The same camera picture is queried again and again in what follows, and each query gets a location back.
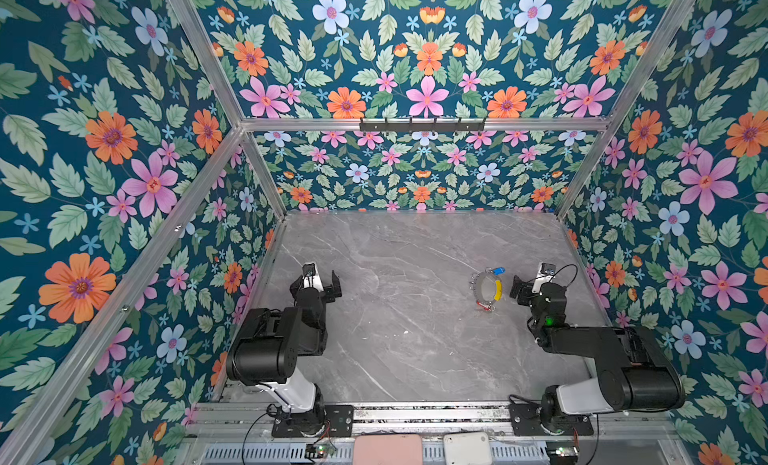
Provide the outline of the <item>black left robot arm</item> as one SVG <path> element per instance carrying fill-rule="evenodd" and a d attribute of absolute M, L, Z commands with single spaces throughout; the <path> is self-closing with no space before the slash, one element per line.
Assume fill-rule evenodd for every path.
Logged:
<path fill-rule="evenodd" d="M 289 291 L 291 306 L 247 312 L 228 353 L 226 375 L 269 395 L 275 437 L 321 436 L 331 420 L 320 386 L 304 376 L 298 359 L 325 352 L 327 305 L 343 295 L 342 287 L 335 272 L 326 285 L 316 264 L 306 263 Z"/>

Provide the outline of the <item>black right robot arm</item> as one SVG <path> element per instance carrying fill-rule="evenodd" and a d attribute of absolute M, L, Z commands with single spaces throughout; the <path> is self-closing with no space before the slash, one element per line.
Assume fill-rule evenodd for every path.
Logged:
<path fill-rule="evenodd" d="M 615 412 L 660 413 L 681 408 L 679 373 L 645 327 L 575 326 L 566 322 L 563 285 L 513 279 L 510 297 L 527 307 L 526 326 L 545 352 L 594 362 L 593 377 L 545 389 L 532 420 L 544 431 L 592 432 L 589 417 Z"/>

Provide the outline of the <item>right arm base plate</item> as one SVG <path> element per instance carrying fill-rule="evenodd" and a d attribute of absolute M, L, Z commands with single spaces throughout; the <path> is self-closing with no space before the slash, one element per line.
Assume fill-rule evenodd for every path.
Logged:
<path fill-rule="evenodd" d="M 593 436 L 595 429 L 587 415 L 547 415 L 530 403 L 508 405 L 510 423 L 516 436 Z"/>

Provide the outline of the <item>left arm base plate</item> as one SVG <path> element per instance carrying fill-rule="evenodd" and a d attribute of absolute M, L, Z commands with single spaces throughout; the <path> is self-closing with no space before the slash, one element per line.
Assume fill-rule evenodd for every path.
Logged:
<path fill-rule="evenodd" d="M 324 405 L 300 413 L 279 410 L 274 419 L 273 438 L 320 439 L 330 436 L 352 436 L 354 407 L 351 405 Z"/>

